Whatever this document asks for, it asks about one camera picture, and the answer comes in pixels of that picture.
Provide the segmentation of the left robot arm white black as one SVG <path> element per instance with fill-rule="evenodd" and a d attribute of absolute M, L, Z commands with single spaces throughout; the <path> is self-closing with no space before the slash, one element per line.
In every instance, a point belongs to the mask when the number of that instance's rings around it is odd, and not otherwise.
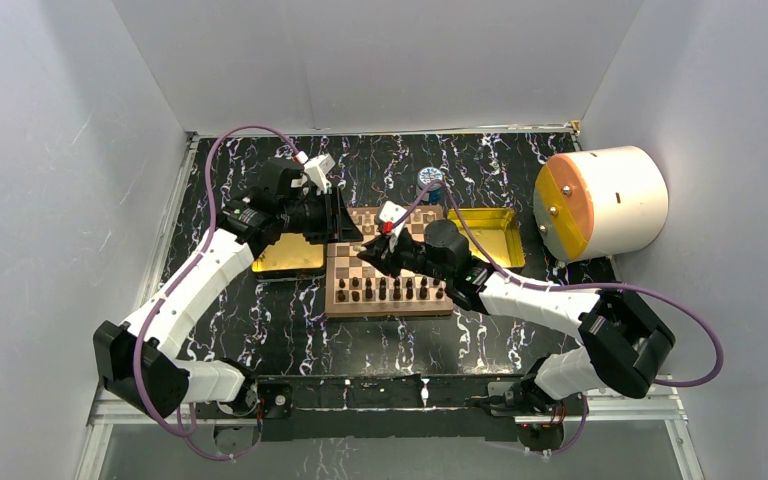
<path fill-rule="evenodd" d="M 183 361 L 184 341 L 208 307 L 285 234 L 311 245 L 359 241 L 329 154 L 273 158 L 255 184 L 227 201 L 188 260 L 150 299 L 93 335 L 101 387 L 143 413 L 166 418 L 190 403 L 221 403 L 235 416 L 254 411 L 255 375 L 231 359 Z"/>

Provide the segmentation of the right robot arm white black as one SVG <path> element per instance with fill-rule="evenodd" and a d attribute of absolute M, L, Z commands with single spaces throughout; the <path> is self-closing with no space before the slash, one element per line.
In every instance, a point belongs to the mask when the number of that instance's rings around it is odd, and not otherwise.
<path fill-rule="evenodd" d="M 395 224 L 403 211 L 391 202 L 382 207 L 378 235 L 358 253 L 362 261 L 389 277 L 407 270 L 440 280 L 462 310 L 523 319 L 578 342 L 574 350 L 538 360 L 523 377 L 517 394 L 531 411 L 550 413 L 562 399 L 591 390 L 635 399 L 649 393 L 675 337 L 637 293 L 565 291 L 516 275 L 474 255 L 448 219 L 428 224 L 417 241 Z"/>

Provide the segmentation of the wooden chess board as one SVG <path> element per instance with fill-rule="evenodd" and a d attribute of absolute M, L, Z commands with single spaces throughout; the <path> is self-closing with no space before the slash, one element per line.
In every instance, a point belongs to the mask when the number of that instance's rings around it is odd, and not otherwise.
<path fill-rule="evenodd" d="M 409 271 L 402 271 L 397 278 L 400 279 L 400 289 L 402 298 L 394 301 L 392 296 L 393 280 L 395 278 L 385 276 L 378 272 L 371 265 L 357 258 L 362 244 L 360 242 L 336 243 L 327 247 L 326 251 L 326 275 L 325 275 L 325 314 L 330 318 L 360 318 L 360 317 L 384 317 L 388 315 L 400 317 L 434 317 L 448 316 L 453 313 L 454 304 L 452 300 L 444 295 L 442 299 L 436 299 L 435 293 L 438 289 L 445 289 L 445 284 L 441 281 L 440 285 L 434 287 L 431 285 L 433 278 L 416 274 Z M 360 286 L 353 288 L 351 279 L 357 277 L 360 280 Z M 428 298 L 420 299 L 419 290 L 422 277 L 428 279 Z M 371 278 L 373 285 L 373 298 L 365 299 L 365 279 Z M 387 299 L 382 301 L 378 298 L 379 278 L 387 279 Z M 405 298 L 405 281 L 413 278 L 414 297 L 411 300 Z M 340 289 L 339 279 L 344 279 L 346 288 Z M 337 301 L 337 293 L 343 291 L 346 294 L 345 302 Z M 351 292 L 358 291 L 360 300 L 353 302 Z"/>

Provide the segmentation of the left gold tin tray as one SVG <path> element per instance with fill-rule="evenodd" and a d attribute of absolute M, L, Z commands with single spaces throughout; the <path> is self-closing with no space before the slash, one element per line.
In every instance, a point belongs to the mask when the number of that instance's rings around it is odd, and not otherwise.
<path fill-rule="evenodd" d="M 326 272 L 326 247 L 313 245 L 301 234 L 283 234 L 252 264 L 260 282 L 283 282 L 320 278 Z"/>

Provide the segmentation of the gold tin tray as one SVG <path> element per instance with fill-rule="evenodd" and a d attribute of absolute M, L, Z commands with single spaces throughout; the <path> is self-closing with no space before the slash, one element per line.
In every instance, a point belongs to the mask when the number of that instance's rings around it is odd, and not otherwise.
<path fill-rule="evenodd" d="M 526 265 L 516 212 L 511 208 L 463 208 L 466 226 L 500 266 L 521 269 Z"/>
<path fill-rule="evenodd" d="M 326 247 L 313 245 L 301 234 L 283 234 L 252 264 L 260 282 L 283 282 L 320 278 L 326 272 Z"/>

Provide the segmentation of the right gold tin tray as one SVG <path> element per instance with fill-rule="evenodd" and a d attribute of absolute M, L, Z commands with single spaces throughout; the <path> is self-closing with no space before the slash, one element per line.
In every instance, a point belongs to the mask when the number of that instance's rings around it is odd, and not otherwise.
<path fill-rule="evenodd" d="M 516 212 L 511 208 L 463 208 L 466 226 L 500 266 L 521 269 L 526 265 Z"/>

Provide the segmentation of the blue white small jar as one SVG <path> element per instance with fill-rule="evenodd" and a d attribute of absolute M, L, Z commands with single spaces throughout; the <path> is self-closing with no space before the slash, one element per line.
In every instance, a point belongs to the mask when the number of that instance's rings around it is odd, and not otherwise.
<path fill-rule="evenodd" d="M 416 177 L 416 190 L 420 203 L 438 204 L 442 195 L 443 172 L 432 166 L 421 168 Z"/>

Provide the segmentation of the white cylinder orange lid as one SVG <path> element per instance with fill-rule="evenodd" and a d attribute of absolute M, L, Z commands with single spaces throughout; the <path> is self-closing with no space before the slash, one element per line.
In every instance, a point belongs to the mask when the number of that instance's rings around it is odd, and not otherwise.
<path fill-rule="evenodd" d="M 635 146 L 551 156 L 538 173 L 533 201 L 545 247 L 565 263 L 648 246 L 669 209 L 663 175 Z"/>

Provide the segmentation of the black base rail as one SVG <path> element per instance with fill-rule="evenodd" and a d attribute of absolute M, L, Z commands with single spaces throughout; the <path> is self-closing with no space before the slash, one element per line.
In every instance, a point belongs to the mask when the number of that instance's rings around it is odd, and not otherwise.
<path fill-rule="evenodd" d="M 579 394 L 552 400 L 517 374 L 263 376 L 258 408 L 201 406 L 224 447 L 242 427 L 265 442 L 328 438 L 477 438 L 556 453 L 585 411 Z"/>

